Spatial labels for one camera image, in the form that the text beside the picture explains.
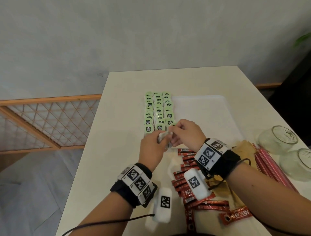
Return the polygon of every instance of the green plant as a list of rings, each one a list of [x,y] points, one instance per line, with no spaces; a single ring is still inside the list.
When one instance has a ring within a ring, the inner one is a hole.
[[[303,41],[306,41],[310,37],[311,37],[311,32],[307,33],[306,35],[302,35],[301,37],[296,39],[294,46],[297,47],[299,44],[301,44]]]

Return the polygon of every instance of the white table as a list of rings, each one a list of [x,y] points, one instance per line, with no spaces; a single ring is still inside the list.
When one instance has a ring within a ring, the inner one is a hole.
[[[146,91],[170,91],[179,95],[223,95],[229,102],[232,115],[250,142],[265,129],[286,122],[260,94],[237,66],[112,72],[99,107],[74,179],[57,234],[61,235],[80,223],[102,201],[117,175],[130,163],[138,160],[143,136],[143,96]],[[295,149],[305,148],[300,140]],[[161,176],[175,154],[168,151],[154,172],[153,181],[170,186],[170,179]],[[308,183],[293,181],[298,191],[311,199]],[[185,232],[184,209],[173,193],[172,220],[158,226],[153,235],[172,235]],[[132,217],[148,214],[148,208],[137,207]],[[201,229],[216,235],[270,235],[254,218],[235,223],[224,229],[214,228],[217,218],[197,216]],[[146,219],[128,223],[124,235],[150,235]]]

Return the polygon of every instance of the mesh panel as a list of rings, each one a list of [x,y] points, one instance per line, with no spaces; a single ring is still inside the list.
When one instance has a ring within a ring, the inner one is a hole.
[[[0,114],[0,151],[37,148],[49,148],[49,146]]]
[[[85,145],[99,100],[8,106],[60,146]]]

